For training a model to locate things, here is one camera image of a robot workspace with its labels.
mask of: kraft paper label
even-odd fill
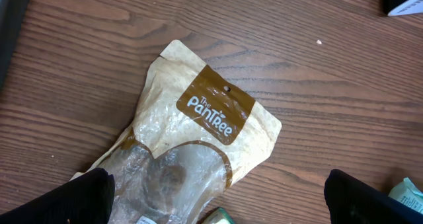
[[[224,145],[230,145],[250,116],[255,100],[206,65],[176,107]]]

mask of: plastic bag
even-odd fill
[[[396,185],[389,197],[405,206],[423,214],[423,193],[411,182],[409,178]]]
[[[175,40],[150,66],[132,124],[90,170],[114,175],[109,223],[195,223],[267,159],[281,123]]]

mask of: wooden table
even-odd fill
[[[131,122],[149,64],[182,40],[283,123],[272,156],[208,210],[330,223],[339,168],[423,188],[423,15],[380,0],[30,0],[0,104],[0,213],[85,170]]]

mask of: dog chew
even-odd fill
[[[150,66],[135,117],[92,167],[114,175],[109,223],[195,223],[266,160],[281,122],[182,42]]]

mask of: pet treat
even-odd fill
[[[109,223],[191,224],[267,159],[281,123],[175,40],[150,66],[135,117],[92,167],[114,175]]]

